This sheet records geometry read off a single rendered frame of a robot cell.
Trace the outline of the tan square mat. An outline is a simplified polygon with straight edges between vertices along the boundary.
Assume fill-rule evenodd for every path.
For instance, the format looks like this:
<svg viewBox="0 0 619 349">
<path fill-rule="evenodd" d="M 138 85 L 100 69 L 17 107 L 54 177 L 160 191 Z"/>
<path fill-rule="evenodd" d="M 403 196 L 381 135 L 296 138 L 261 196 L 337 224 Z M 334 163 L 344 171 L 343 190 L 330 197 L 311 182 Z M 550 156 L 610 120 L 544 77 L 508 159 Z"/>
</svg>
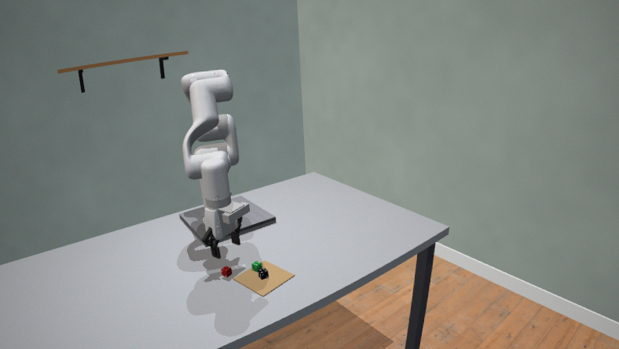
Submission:
<svg viewBox="0 0 619 349">
<path fill-rule="evenodd" d="M 265 267 L 269 271 L 268 278 L 262 280 L 258 276 L 258 272 L 250 268 L 249 270 L 233 278 L 233 280 L 264 297 L 295 276 L 294 274 L 283 270 L 278 266 L 275 266 L 265 260 L 261 263 L 262 268 Z"/>
</svg>

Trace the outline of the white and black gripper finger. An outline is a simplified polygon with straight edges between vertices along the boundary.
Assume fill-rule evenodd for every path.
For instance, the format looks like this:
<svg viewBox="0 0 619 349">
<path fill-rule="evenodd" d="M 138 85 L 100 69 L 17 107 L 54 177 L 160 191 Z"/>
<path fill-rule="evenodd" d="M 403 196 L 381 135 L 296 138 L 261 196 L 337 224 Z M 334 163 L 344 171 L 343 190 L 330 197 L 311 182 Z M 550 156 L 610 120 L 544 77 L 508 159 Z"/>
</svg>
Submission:
<svg viewBox="0 0 619 349">
<path fill-rule="evenodd" d="M 210 238 L 210 237 L 211 237 L 211 238 Z M 209 240 L 209 238 L 210 238 L 210 240 Z M 206 232 L 206 233 L 205 233 L 205 235 L 203 236 L 202 241 L 203 241 L 206 245 L 208 245 L 208 246 L 210 246 L 210 247 L 211 247 L 211 253 L 212 253 L 212 255 L 213 255 L 215 258 L 220 259 L 220 258 L 221 258 L 221 255 L 220 255 L 220 250 L 219 250 L 219 247 L 218 247 L 218 242 L 219 242 L 219 240 L 217 241 L 217 240 L 215 239 L 215 242 L 214 242 L 214 244 L 213 244 L 213 240 L 214 240 L 214 239 L 215 239 L 215 237 L 214 237 L 214 235 L 213 235 L 212 229 L 209 227 L 209 229 L 207 230 L 207 232 Z"/>
<path fill-rule="evenodd" d="M 236 228 L 233 232 L 231 232 L 231 239 L 232 239 L 232 243 L 233 243 L 233 244 L 240 245 L 240 236 L 239 236 L 239 233 L 240 233 L 240 227 L 241 227 L 242 217 L 241 217 L 241 218 L 239 218 L 239 219 L 237 219 L 237 222 L 238 222 L 238 227 L 237 227 L 237 228 Z"/>
</svg>

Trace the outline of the green die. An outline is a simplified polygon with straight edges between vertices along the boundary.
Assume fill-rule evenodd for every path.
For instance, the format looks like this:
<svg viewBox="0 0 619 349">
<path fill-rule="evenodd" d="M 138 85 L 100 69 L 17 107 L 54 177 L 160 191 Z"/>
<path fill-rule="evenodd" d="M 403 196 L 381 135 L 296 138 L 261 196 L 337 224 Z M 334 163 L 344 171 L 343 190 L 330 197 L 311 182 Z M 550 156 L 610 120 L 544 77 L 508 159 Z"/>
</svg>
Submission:
<svg viewBox="0 0 619 349">
<path fill-rule="evenodd" d="M 262 269 L 262 263 L 255 261 L 252 263 L 252 270 L 258 272 L 258 270 Z"/>
</svg>

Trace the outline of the red die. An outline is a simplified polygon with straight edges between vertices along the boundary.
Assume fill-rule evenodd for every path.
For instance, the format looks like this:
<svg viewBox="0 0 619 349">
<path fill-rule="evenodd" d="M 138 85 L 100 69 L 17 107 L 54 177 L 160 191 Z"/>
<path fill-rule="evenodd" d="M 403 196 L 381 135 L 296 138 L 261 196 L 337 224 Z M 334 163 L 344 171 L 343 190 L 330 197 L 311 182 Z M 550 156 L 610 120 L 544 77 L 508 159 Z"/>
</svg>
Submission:
<svg viewBox="0 0 619 349">
<path fill-rule="evenodd" d="M 222 276 L 229 277 L 232 274 L 231 267 L 225 266 L 222 268 Z"/>
</svg>

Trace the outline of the black die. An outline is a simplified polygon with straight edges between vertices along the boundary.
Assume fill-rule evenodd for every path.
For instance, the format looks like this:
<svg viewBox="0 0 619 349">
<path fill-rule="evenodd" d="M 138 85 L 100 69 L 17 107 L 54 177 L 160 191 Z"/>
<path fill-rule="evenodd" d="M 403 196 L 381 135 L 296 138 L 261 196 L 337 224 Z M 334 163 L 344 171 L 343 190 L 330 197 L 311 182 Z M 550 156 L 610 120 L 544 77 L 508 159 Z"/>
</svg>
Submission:
<svg viewBox="0 0 619 349">
<path fill-rule="evenodd" d="M 262 268 L 258 270 L 258 276 L 263 280 L 269 277 L 268 270 L 266 268 Z"/>
</svg>

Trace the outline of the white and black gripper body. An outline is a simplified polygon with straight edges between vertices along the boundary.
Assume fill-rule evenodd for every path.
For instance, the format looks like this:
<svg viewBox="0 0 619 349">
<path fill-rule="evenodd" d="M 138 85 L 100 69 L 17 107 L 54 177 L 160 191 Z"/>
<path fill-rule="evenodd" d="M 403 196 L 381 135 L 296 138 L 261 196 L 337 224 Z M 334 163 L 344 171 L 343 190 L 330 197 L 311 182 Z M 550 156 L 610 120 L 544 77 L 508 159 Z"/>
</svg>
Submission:
<svg viewBox="0 0 619 349">
<path fill-rule="evenodd" d="M 233 232 L 238 227 L 238 223 L 237 220 L 231 224 L 223 222 L 222 214 L 225 212 L 217 209 L 218 208 L 209 208 L 207 206 L 204 212 L 204 219 L 206 232 L 210 227 L 215 239 L 218 241 Z"/>
</svg>

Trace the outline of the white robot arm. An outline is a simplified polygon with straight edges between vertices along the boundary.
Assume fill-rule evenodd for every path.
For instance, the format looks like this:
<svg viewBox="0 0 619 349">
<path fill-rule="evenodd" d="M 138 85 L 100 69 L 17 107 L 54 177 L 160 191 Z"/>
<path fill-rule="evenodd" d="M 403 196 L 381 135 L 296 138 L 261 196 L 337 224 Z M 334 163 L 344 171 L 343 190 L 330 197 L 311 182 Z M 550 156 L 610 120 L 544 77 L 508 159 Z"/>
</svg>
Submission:
<svg viewBox="0 0 619 349">
<path fill-rule="evenodd" d="M 187 74 L 182 77 L 181 86 L 193 121 L 182 147 L 185 173 L 191 179 L 200 179 L 204 209 L 208 206 L 224 211 L 223 222 L 231 224 L 250 211 L 248 203 L 231 201 L 228 172 L 239 162 L 236 126 L 231 115 L 219 115 L 217 108 L 217 102 L 233 98 L 232 81 L 227 71 L 214 70 Z M 192 155 L 196 139 L 226 142 L 202 145 Z"/>
</svg>

